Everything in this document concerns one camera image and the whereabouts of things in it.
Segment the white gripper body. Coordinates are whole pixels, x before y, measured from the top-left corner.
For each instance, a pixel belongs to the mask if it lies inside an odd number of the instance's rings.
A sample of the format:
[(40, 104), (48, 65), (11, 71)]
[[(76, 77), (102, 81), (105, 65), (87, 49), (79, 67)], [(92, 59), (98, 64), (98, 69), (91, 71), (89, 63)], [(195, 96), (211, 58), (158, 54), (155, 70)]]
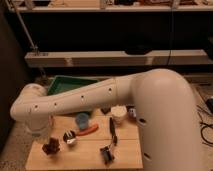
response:
[(25, 122), (27, 131), (36, 138), (48, 137), (53, 126), (51, 116), (32, 117)]

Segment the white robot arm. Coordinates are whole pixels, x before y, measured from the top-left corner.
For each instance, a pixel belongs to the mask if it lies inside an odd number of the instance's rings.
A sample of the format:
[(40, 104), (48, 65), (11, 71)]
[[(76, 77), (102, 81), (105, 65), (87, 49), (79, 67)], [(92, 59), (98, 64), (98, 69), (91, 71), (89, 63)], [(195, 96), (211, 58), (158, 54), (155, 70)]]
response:
[(173, 70), (114, 77), (51, 96), (43, 86), (28, 84), (10, 115), (38, 134), (54, 114), (116, 105), (136, 109), (143, 171), (205, 170), (196, 99), (188, 81)]

